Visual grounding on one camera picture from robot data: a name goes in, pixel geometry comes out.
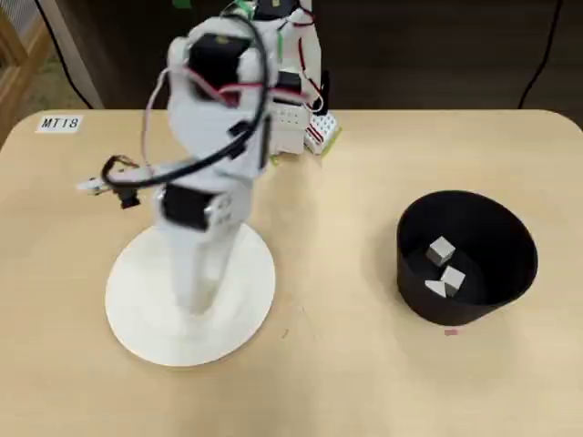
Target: label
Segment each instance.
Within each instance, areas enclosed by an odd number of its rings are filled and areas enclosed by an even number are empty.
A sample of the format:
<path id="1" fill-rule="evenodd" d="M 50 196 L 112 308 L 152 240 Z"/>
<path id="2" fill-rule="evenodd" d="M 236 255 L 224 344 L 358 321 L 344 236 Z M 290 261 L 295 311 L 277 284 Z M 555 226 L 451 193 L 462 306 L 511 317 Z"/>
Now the label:
<path id="1" fill-rule="evenodd" d="M 83 116 L 43 116 L 36 128 L 37 134 L 75 134 Z"/>

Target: black cable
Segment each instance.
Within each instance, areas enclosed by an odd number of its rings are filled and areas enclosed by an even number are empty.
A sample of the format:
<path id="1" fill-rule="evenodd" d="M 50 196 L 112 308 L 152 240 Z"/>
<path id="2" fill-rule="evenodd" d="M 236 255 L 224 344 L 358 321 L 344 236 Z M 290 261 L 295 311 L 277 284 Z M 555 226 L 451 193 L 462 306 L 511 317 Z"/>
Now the black cable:
<path id="1" fill-rule="evenodd" d="M 107 160 L 106 164 L 103 166 L 101 170 L 101 179 L 113 189 L 142 189 L 154 187 L 156 185 L 167 184 L 172 180 L 183 178 L 192 173 L 196 173 L 197 171 L 201 171 L 206 167 L 216 164 L 217 162 L 221 161 L 224 158 L 228 158 L 237 149 L 245 147 L 245 142 L 249 138 L 251 138 L 251 136 L 255 133 L 255 131 L 259 127 L 263 114 L 265 113 L 265 107 L 267 106 L 267 97 L 270 89 L 269 85 L 270 71 L 267 57 L 267 48 L 265 47 L 265 44 L 261 39 L 261 34 L 259 30 L 257 29 L 257 27 L 255 27 L 251 20 L 242 15 L 235 14 L 226 14 L 222 15 L 222 17 L 229 18 L 230 20 L 234 21 L 239 21 L 246 25 L 253 34 L 253 39 L 255 40 L 257 48 L 259 50 L 261 61 L 261 94 L 259 104 L 257 105 L 257 109 L 255 110 L 255 116 L 253 117 L 253 120 L 248 124 L 247 128 L 238 137 L 236 137 L 230 144 L 228 144 L 226 147 L 222 148 L 218 152 L 213 153 L 212 155 L 203 158 L 202 160 L 197 161 L 194 164 L 190 164 L 186 167 L 179 168 L 177 170 L 171 171 L 163 175 L 155 176 L 153 178 L 132 182 L 121 182 L 111 179 L 109 177 L 109 172 L 116 164 L 116 162 L 118 162 L 117 156 L 111 157 L 110 159 Z"/>
<path id="2" fill-rule="evenodd" d="M 79 89 L 75 86 L 75 83 L 73 82 L 73 78 L 69 74 L 69 70 L 66 67 L 65 58 L 63 57 L 63 52 L 61 52 L 61 49 L 58 46 L 58 42 L 56 41 L 55 32 L 53 31 L 53 27 L 51 27 L 50 23 L 48 22 L 48 18 L 46 18 L 46 14 L 45 14 L 45 11 L 43 10 L 43 7 L 40 5 L 38 0 L 35 0 L 35 4 L 36 4 L 36 8 L 38 9 L 38 13 L 40 14 L 40 16 L 43 18 L 43 21 L 45 22 L 46 29 L 48 30 L 48 33 L 51 35 L 51 39 L 53 40 L 53 45 L 55 46 L 56 54 L 58 55 L 58 58 L 61 61 L 61 65 L 63 66 L 63 71 L 65 71 L 66 80 L 69 81 L 69 85 L 71 85 L 71 87 L 73 88 L 73 91 L 75 91 L 75 93 L 79 96 L 79 98 L 83 101 L 83 103 L 85 103 L 89 109 L 93 109 L 93 106 L 91 106 L 89 101 L 81 94 L 81 91 L 79 91 Z"/>
<path id="3" fill-rule="evenodd" d="M 548 32 L 547 47 L 545 48 L 543 60 L 541 61 L 540 66 L 538 66 L 537 72 L 535 73 L 533 78 L 530 79 L 530 82 L 528 82 L 527 88 L 522 93 L 522 97 L 520 97 L 520 103 L 518 103 L 518 109 L 523 108 L 523 106 L 525 105 L 525 101 L 527 100 L 528 93 L 530 92 L 534 84 L 537 82 L 538 77 L 542 74 L 543 70 L 545 69 L 545 66 L 547 66 L 548 57 L 550 56 L 550 50 L 553 47 L 555 33 L 557 32 L 558 17 L 560 16 L 562 7 L 563 0 L 557 0 L 557 4 L 555 5 L 555 13 L 553 14 L 553 21 L 550 26 L 550 31 Z"/>

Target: white circular base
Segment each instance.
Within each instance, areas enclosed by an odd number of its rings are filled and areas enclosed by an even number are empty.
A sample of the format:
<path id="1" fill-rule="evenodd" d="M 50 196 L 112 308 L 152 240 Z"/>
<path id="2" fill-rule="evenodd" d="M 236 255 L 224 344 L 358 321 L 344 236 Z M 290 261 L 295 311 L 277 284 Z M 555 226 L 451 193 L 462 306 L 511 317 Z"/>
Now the white circular base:
<path id="1" fill-rule="evenodd" d="M 156 228 L 121 252 L 106 290 L 113 333 L 129 351 L 156 364 L 186 367 L 235 351 L 259 329 L 273 302 L 275 267 L 265 242 L 247 225 L 236 238 L 212 306 L 193 315 L 175 303 L 170 255 Z"/>

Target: cable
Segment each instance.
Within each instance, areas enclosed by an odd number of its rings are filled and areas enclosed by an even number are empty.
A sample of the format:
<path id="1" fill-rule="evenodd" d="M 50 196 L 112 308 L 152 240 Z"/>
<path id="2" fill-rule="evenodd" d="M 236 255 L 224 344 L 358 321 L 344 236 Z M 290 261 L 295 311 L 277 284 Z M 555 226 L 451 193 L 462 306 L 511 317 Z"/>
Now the cable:
<path id="1" fill-rule="evenodd" d="M 225 93 L 240 92 L 240 91 L 244 91 L 245 89 L 249 89 L 249 88 L 261 87 L 261 82 L 253 82 L 253 83 L 243 83 L 243 84 L 228 84 L 228 85 L 222 86 L 221 88 L 219 88 L 217 90 L 211 84 L 209 84 L 206 80 L 204 80 L 201 75 L 199 75 L 198 73 L 196 73 L 194 71 L 188 70 L 186 68 L 181 68 L 181 69 L 171 69 L 169 67 L 164 68 L 158 76 L 158 81 L 157 81 L 156 87 L 154 88 L 154 91 L 152 91 L 152 94 L 150 95 L 149 100 L 148 100 L 148 104 L 146 105 L 146 109 L 144 110 L 144 114 L 142 116 L 142 128 L 141 128 L 140 141 L 139 141 L 139 144 L 140 144 L 139 149 L 140 149 L 140 154 L 142 156 L 142 161 L 144 162 L 144 165 L 148 169 L 148 173 L 151 177 L 154 176 L 154 172 L 152 170 L 152 166 L 149 163 L 149 159 L 148 159 L 149 116 L 150 116 L 152 108 L 154 107 L 154 104 L 156 103 L 156 98 L 158 97 L 160 90 L 164 86 L 164 80 L 166 79 L 166 75 L 170 71 L 184 74 L 185 76 L 192 79 L 194 82 L 196 82 L 199 85 L 205 84 L 205 86 L 203 87 L 204 90 L 209 95 L 215 97 L 215 100 L 219 100 L 224 105 L 229 104 L 227 99 L 223 96 L 223 94 L 225 94 Z M 285 98 L 286 100 L 291 101 L 293 103 L 297 103 L 299 105 L 301 105 L 302 103 L 305 103 L 306 98 L 307 98 L 305 95 L 303 95 L 301 93 L 296 93 L 296 92 L 289 91 L 287 89 L 282 89 L 282 88 L 271 88 L 271 94 L 274 97 Z"/>
<path id="2" fill-rule="evenodd" d="M 179 168 L 169 173 L 165 173 L 163 175 L 155 176 L 149 179 L 134 182 L 121 182 L 111 179 L 109 177 L 109 172 L 115 166 L 116 162 L 119 161 L 119 156 L 113 156 L 107 160 L 107 162 L 101 169 L 101 179 L 113 189 L 141 189 L 155 187 L 156 185 L 166 184 L 171 182 L 172 180 L 183 178 L 187 175 L 191 175 L 192 173 L 196 173 L 197 171 L 201 171 L 204 168 L 216 164 L 217 162 L 223 160 L 224 158 L 228 158 L 233 152 L 237 151 L 237 149 L 239 149 L 240 147 L 245 147 L 245 142 L 249 138 L 251 138 L 251 136 L 255 133 L 255 131 L 259 127 L 259 124 L 261 123 L 261 120 L 263 118 L 263 114 L 265 113 L 268 94 L 270 90 L 269 86 L 270 71 L 267 48 L 263 43 L 259 30 L 249 18 L 246 18 L 242 15 L 234 14 L 226 14 L 223 15 L 223 17 L 229 18 L 230 20 L 233 21 L 238 21 L 247 26 L 248 29 L 251 31 L 253 39 L 255 40 L 255 43 L 257 44 L 257 48 L 259 50 L 261 61 L 261 93 L 253 120 L 249 123 L 247 128 L 238 137 L 236 137 L 230 144 L 228 144 L 226 147 L 222 148 L 218 152 L 213 153 L 212 155 L 209 155 L 208 157 L 203 158 L 202 160 L 197 161 L 194 164 L 190 164 L 183 168 Z"/>
<path id="3" fill-rule="evenodd" d="M 83 103 L 87 105 L 89 109 L 93 109 L 93 106 L 89 103 L 89 101 L 81 94 L 81 91 L 76 87 L 75 83 L 73 82 L 73 78 L 71 77 L 68 68 L 66 67 L 65 57 L 63 56 L 63 52 L 61 52 L 61 48 L 58 46 L 58 42 L 56 41 L 55 32 L 51 27 L 50 23 L 48 22 L 48 18 L 46 17 L 45 11 L 43 7 L 40 5 L 39 0 L 35 0 L 36 8 L 38 9 L 38 13 L 43 18 L 45 22 L 46 29 L 48 33 L 51 35 L 51 39 L 53 40 L 53 45 L 55 46 L 56 54 L 58 55 L 59 61 L 61 61 L 61 65 L 63 66 L 63 71 L 65 72 L 66 80 L 68 80 L 69 85 L 73 88 L 73 91 L 78 95 Z"/>
<path id="4" fill-rule="evenodd" d="M 535 73 L 533 78 L 530 79 L 530 82 L 528 82 L 527 87 L 525 88 L 524 92 L 522 93 L 522 97 L 520 97 L 520 102 L 518 103 L 518 109 L 523 108 L 523 106 L 525 105 L 525 101 L 527 100 L 528 93 L 530 92 L 530 90 L 532 89 L 534 84 L 537 82 L 538 77 L 542 74 L 543 70 L 545 69 L 545 66 L 547 66 L 548 57 L 550 55 L 550 50 L 553 47 L 555 33 L 557 32 L 558 18 L 560 16 L 562 7 L 563 7 L 563 0 L 557 0 L 557 3 L 555 5 L 555 13 L 553 14 L 553 21 L 551 22 L 550 30 L 548 32 L 547 47 L 545 48 L 545 54 L 543 55 L 543 59 L 542 59 L 540 65 L 538 66 L 537 72 Z"/>
<path id="5" fill-rule="evenodd" d="M 148 104 L 146 105 L 146 109 L 144 110 L 144 114 L 142 116 L 142 131 L 139 136 L 139 151 L 141 152 L 142 161 L 144 161 L 144 165 L 148 169 L 149 175 L 152 177 L 154 176 L 154 170 L 152 170 L 152 166 L 148 160 L 148 131 L 149 131 L 149 114 L 152 108 L 154 107 L 154 103 L 156 103 L 156 97 L 160 92 L 160 89 L 164 86 L 164 79 L 166 79 L 166 74 L 168 73 L 169 68 L 164 68 L 159 76 L 156 87 L 152 92 L 151 96 L 149 97 Z"/>

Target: green wire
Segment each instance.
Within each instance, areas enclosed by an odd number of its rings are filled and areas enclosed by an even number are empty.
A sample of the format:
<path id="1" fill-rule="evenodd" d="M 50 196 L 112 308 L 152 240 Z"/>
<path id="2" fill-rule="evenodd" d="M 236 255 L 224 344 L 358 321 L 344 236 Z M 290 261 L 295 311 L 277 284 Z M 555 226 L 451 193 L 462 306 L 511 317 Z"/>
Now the green wire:
<path id="1" fill-rule="evenodd" d="M 172 4 L 177 9 L 191 9 L 190 0 L 172 0 Z"/>
<path id="2" fill-rule="evenodd" d="M 281 36 L 281 32 L 277 33 L 277 56 L 280 63 L 283 62 L 283 36 Z"/>
<path id="3" fill-rule="evenodd" d="M 241 8 L 245 14 L 247 14 L 247 18 L 249 19 L 253 18 L 253 10 L 247 5 L 247 3 L 244 0 L 234 0 L 233 3 L 237 5 L 239 8 Z"/>

